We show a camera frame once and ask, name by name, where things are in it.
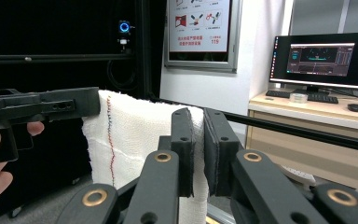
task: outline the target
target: framed poster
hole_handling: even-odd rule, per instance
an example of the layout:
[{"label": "framed poster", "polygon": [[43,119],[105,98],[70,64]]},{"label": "framed poster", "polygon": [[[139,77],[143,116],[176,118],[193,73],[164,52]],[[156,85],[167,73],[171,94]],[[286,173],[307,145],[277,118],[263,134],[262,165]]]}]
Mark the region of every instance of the framed poster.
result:
[{"label": "framed poster", "polygon": [[241,0],[168,0],[165,65],[237,69]]}]

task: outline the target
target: computer mouse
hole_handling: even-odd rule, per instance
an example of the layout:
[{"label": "computer mouse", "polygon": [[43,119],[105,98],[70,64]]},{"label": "computer mouse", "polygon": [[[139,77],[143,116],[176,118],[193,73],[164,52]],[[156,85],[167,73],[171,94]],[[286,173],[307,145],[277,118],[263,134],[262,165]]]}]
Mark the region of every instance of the computer mouse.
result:
[{"label": "computer mouse", "polygon": [[348,104],[348,109],[353,112],[358,112],[358,105],[357,104]]}]

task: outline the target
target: red stitching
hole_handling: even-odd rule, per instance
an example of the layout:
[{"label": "red stitching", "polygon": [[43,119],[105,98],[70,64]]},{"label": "red stitching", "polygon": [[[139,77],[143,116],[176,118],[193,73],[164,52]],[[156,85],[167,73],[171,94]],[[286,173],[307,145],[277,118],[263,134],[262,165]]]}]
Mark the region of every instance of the red stitching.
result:
[{"label": "red stitching", "polygon": [[107,104],[107,121],[108,121],[108,127],[107,127],[107,140],[109,141],[109,145],[110,145],[110,150],[112,151],[112,159],[110,160],[110,173],[112,174],[112,184],[115,185],[115,175],[113,173],[113,162],[115,160],[115,152],[113,150],[113,140],[112,140],[112,115],[111,113],[111,109],[110,109],[110,96],[107,97],[106,99],[106,104]]}]

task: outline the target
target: keyboard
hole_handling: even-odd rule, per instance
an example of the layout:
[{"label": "keyboard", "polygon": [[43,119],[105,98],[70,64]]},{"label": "keyboard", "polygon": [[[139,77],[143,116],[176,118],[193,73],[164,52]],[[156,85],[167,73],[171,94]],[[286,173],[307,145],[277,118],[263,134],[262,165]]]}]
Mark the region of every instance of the keyboard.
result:
[{"label": "keyboard", "polygon": [[[266,96],[272,97],[281,97],[281,98],[290,98],[289,91],[267,91]],[[338,104],[338,98],[335,96],[326,96],[322,94],[309,94],[308,101],[328,103],[328,104]]]}]

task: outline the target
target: monitor stand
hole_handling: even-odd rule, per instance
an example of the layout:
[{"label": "monitor stand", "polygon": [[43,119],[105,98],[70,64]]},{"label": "monitor stand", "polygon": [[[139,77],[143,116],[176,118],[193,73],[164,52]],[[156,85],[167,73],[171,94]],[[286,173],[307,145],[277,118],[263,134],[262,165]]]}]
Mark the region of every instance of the monitor stand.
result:
[{"label": "monitor stand", "polygon": [[327,92],[327,91],[319,91],[319,88],[317,88],[317,87],[307,87],[306,90],[295,89],[292,92],[293,93],[307,94],[307,95],[311,95],[311,94],[328,95],[329,94],[329,92]]}]

